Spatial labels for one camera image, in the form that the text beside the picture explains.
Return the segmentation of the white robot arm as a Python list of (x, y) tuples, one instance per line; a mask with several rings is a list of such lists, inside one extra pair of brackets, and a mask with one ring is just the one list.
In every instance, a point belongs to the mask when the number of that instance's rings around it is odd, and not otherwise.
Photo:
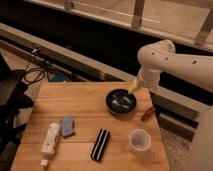
[[(169, 73), (213, 93), (213, 57), (177, 54), (170, 40), (161, 40), (139, 49), (141, 68), (129, 84), (129, 93), (141, 87), (154, 88), (160, 74)], [(192, 140), (184, 171), (213, 171), (213, 105), (203, 114)]]

